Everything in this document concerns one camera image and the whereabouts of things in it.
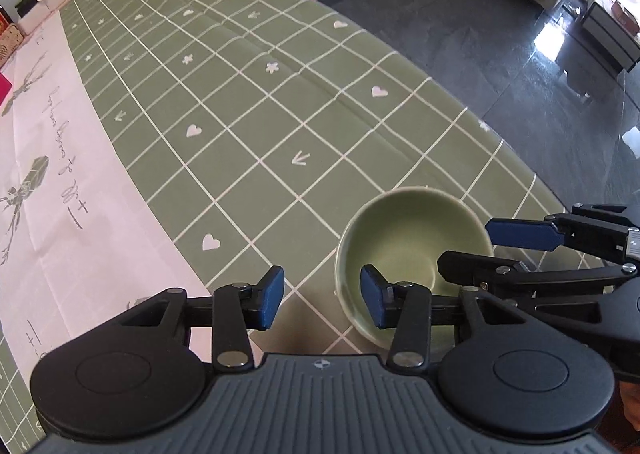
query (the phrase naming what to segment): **green bowl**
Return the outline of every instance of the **green bowl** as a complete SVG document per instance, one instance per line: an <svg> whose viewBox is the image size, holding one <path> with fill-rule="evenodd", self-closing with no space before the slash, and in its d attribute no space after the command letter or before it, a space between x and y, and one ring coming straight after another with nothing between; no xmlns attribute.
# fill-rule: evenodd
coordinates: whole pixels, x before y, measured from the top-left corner
<svg viewBox="0 0 640 454"><path fill-rule="evenodd" d="M478 216L452 195L427 187L408 187L377 196L351 219L335 261L336 293L353 326L367 339L389 349L393 329L376 328L360 294L360 269L374 265L390 283L413 281L437 295L457 295L460 287L438 273L438 257L447 250L493 256L493 246ZM431 354L454 345L453 327L431 333Z"/></svg>

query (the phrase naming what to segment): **circular pad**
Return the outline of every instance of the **circular pad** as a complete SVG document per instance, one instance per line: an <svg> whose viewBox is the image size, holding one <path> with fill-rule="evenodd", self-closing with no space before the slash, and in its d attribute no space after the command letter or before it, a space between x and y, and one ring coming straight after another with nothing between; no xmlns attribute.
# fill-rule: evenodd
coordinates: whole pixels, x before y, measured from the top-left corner
<svg viewBox="0 0 640 454"><path fill-rule="evenodd" d="M505 353L494 364L498 380L526 392L546 392L565 383L569 369L562 360L543 351Z"/></svg>
<svg viewBox="0 0 640 454"><path fill-rule="evenodd" d="M445 355L438 385L478 427L543 439L594 425L615 380L600 355L536 321L483 325Z"/></svg>
<svg viewBox="0 0 640 454"><path fill-rule="evenodd" d="M150 328L106 326L60 346L31 375L39 416L62 436L117 441L177 420L200 397L199 358Z"/></svg>

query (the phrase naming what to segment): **heart pattern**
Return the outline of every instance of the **heart pattern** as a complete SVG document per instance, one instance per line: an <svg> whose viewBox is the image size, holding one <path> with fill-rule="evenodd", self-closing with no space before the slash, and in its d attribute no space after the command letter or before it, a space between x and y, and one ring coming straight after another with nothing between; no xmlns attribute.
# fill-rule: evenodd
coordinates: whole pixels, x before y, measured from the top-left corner
<svg viewBox="0 0 640 454"><path fill-rule="evenodd" d="M389 95L389 92L384 88L380 88L380 86L373 86L373 88L371 88L371 96L373 98L386 97L387 95Z"/></svg>
<svg viewBox="0 0 640 454"><path fill-rule="evenodd" d="M207 234L202 238L202 251L215 250L220 248L220 240L214 239L211 234Z"/></svg>
<svg viewBox="0 0 640 454"><path fill-rule="evenodd" d="M187 138L197 137L202 133L202 127L197 127L196 124L191 124L191 126L187 127Z"/></svg>

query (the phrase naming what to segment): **blue gripper pad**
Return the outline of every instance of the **blue gripper pad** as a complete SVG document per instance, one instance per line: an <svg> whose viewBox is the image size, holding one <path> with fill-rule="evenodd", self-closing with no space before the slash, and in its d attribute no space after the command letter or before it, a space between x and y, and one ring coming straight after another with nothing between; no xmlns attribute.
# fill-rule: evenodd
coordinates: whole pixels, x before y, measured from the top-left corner
<svg viewBox="0 0 640 454"><path fill-rule="evenodd" d="M484 228L491 243L503 247L551 252L564 245L564 234L547 221L491 219Z"/></svg>
<svg viewBox="0 0 640 454"><path fill-rule="evenodd" d="M284 269L280 268L277 271L269 270L266 275L260 280L260 283L266 281L267 287L262 292L262 309L260 310L260 325L261 329L268 329L273 324L273 320L276 318L278 307L282 301L284 295Z"/></svg>
<svg viewBox="0 0 640 454"><path fill-rule="evenodd" d="M382 289L375 279L374 274L369 272L366 267L360 269L360 293L367 305L367 309L369 309L369 315L373 319L374 324L378 328L384 329L386 322Z"/></svg>

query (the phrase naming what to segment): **shiny floor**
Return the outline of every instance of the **shiny floor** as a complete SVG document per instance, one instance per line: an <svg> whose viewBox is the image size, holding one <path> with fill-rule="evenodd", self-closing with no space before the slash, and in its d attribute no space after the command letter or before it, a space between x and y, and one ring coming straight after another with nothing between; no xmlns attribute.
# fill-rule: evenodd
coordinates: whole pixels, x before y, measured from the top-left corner
<svg viewBox="0 0 640 454"><path fill-rule="evenodd" d="M330 5L483 118L565 205L640 203L640 66L616 76L563 8L541 15L530 0Z"/></svg>

